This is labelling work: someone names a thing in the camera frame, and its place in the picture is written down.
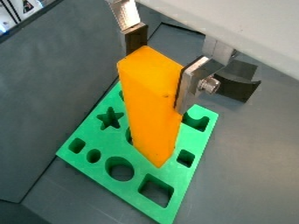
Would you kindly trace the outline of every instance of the gray floor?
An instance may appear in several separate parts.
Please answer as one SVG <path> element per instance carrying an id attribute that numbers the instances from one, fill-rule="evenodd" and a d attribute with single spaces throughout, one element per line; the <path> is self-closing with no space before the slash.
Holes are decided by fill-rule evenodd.
<path id="1" fill-rule="evenodd" d="M 165 25 L 149 46 L 185 65 L 203 37 Z M 219 122 L 175 223 L 296 224 L 299 221 L 299 81 L 247 56 L 261 80 L 245 104 L 203 95 Z M 59 158 L 23 204 L 49 223 L 153 223 Z"/>

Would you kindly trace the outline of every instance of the orange rectangular block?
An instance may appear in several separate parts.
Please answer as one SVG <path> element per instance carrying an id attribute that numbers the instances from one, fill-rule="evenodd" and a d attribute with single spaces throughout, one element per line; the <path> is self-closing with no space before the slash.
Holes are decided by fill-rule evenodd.
<path id="1" fill-rule="evenodd" d="M 148 46 L 117 62 L 133 146 L 156 167 L 173 153 L 183 119 L 173 109 L 181 69 Z"/>

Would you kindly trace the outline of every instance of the rectangular hole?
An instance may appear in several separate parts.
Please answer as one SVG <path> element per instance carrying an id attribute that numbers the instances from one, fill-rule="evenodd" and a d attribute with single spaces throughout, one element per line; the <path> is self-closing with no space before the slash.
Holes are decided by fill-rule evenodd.
<path id="1" fill-rule="evenodd" d="M 193 159 L 195 156 L 187 150 L 181 150 L 176 162 L 191 168 Z"/>
<path id="2" fill-rule="evenodd" d="M 160 207 L 168 206 L 173 196 L 173 188 L 151 174 L 145 175 L 137 191 Z"/>
<path id="3" fill-rule="evenodd" d="M 85 142 L 81 139 L 75 138 L 69 144 L 69 150 L 73 153 L 79 154 L 80 151 L 83 150 L 84 146 L 85 146 Z"/>

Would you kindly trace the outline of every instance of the bolt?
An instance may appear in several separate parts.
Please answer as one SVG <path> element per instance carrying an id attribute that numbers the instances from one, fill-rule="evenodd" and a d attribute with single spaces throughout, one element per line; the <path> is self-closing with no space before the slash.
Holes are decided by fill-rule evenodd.
<path id="1" fill-rule="evenodd" d="M 199 90 L 205 90 L 205 93 L 213 95 L 219 90 L 220 82 L 212 78 L 212 76 L 207 77 L 205 79 L 200 80 L 199 83 Z"/>

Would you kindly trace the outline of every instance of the green board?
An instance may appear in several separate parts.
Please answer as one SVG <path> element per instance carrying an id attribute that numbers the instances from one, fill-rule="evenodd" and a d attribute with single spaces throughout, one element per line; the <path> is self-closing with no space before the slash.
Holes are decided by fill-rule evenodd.
<path id="1" fill-rule="evenodd" d="M 132 146 L 117 83 L 57 156 L 155 221 L 172 223 L 216 121 L 217 114 L 205 108 L 188 110 L 172 157 L 157 169 Z"/>

